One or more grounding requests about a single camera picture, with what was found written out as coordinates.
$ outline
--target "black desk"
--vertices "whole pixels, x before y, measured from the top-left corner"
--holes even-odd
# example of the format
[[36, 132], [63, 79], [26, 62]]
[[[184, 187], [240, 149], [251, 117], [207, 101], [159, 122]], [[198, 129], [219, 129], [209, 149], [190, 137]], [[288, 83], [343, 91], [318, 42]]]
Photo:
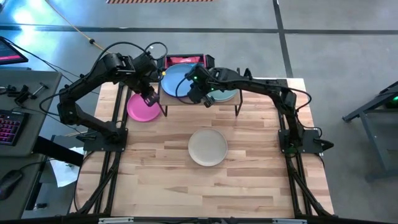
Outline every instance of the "black desk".
[[[58, 72], [0, 70], [0, 85], [13, 85], [17, 87], [18, 90], [21, 89], [22, 85], [27, 85], [30, 91], [38, 89], [40, 82], [49, 86], [48, 90], [39, 93], [36, 100], [25, 101], [24, 106], [33, 110], [39, 110], [39, 102], [56, 92], [60, 80], [61, 74]], [[0, 109], [2, 110], [11, 110], [17, 106], [14, 103], [14, 99], [6, 95], [0, 96], [0, 102]], [[50, 104], [51, 100], [46, 101], [43, 104], [43, 108], [48, 110]], [[31, 116], [26, 123], [17, 145], [13, 147], [13, 150], [17, 150], [18, 147], [29, 147], [33, 149], [43, 125], [45, 119], [44, 114], [33, 111], [26, 112], [30, 113]], [[43, 161], [45, 158], [45, 156], [40, 154], [32, 154], [26, 157], [1, 157], [2, 150], [4, 150], [4, 148], [0, 146], [0, 178], [10, 170], [19, 169], [33, 162]], [[18, 183], [12, 195], [6, 200], [0, 201], [0, 220], [21, 218], [32, 187], [38, 177], [39, 169], [40, 164], [37, 164], [23, 170], [24, 178]]]

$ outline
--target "paper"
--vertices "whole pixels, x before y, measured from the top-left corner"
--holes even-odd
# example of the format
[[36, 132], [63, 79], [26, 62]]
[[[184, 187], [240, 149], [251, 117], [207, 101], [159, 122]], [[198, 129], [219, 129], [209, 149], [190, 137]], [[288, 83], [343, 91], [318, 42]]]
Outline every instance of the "paper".
[[[84, 154], [83, 147], [79, 148], [73, 147], [70, 150], [73, 150], [80, 154]], [[54, 171], [58, 187], [64, 187], [77, 180], [80, 167], [68, 166], [66, 162], [57, 161], [57, 160], [51, 160], [50, 163]]]

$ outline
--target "keyboard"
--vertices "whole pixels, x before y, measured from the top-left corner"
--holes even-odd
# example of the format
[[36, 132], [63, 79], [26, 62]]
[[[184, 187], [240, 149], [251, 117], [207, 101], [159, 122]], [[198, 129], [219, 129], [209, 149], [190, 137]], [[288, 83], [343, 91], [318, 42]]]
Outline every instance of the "keyboard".
[[0, 110], [0, 144], [15, 146], [29, 113]]

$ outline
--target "concrete floor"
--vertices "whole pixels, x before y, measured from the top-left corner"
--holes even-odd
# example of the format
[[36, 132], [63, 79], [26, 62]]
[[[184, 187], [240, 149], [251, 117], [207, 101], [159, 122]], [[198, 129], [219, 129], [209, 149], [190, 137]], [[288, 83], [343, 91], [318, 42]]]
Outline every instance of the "concrete floor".
[[[52, 0], [57, 9], [79, 26], [155, 28], [276, 29], [272, 0], [217, 0], [212, 3], [105, 4], [105, 0]], [[285, 29], [395, 30], [398, 1], [395, 0], [279, 0]], [[0, 25], [41, 24], [66, 26], [44, 1], [9, 0], [0, 13]], [[1, 31], [21, 47], [73, 73], [86, 73], [99, 54], [76, 32]], [[119, 40], [141, 46], [158, 40], [171, 54], [204, 53], [216, 58], [217, 66], [249, 67], [255, 77], [286, 77], [278, 34], [258, 33], [161, 33], [89, 32], [107, 46]], [[367, 183], [364, 176], [379, 168], [359, 120], [341, 120], [351, 110], [397, 81], [397, 35], [286, 35], [293, 76], [304, 78], [313, 96], [314, 122], [324, 138], [335, 143], [325, 153], [326, 176], [335, 213], [340, 217], [398, 222], [398, 179]], [[136, 49], [115, 47], [122, 54]], [[50, 70], [29, 57], [34, 70]], [[93, 114], [97, 95], [88, 95], [80, 105]], [[74, 130], [46, 119], [42, 135], [68, 134]]]

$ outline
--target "wooden table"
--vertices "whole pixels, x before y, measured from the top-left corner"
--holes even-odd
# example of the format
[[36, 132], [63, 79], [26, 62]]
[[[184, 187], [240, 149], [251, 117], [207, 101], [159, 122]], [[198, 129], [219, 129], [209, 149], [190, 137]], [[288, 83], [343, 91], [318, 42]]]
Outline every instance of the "wooden table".
[[[288, 84], [305, 90], [303, 79], [288, 79]], [[102, 86], [97, 118], [111, 120], [117, 89], [112, 83]], [[297, 96], [298, 106], [307, 101], [304, 94]], [[232, 106], [173, 106], [168, 117], [159, 115], [152, 122], [128, 118], [129, 137], [112, 216], [293, 217], [285, 159], [277, 140], [277, 110], [268, 96], [244, 91], [243, 99], [238, 117]], [[309, 107], [301, 109], [299, 116], [304, 125], [313, 126]], [[210, 168], [199, 166], [188, 154], [191, 135], [208, 127], [223, 133], [229, 149], [226, 159]], [[77, 188], [80, 206], [98, 185], [103, 157], [103, 152], [94, 153], [81, 170]], [[303, 154], [303, 165], [309, 189], [333, 213], [321, 161]], [[304, 211], [300, 190], [298, 195]]]

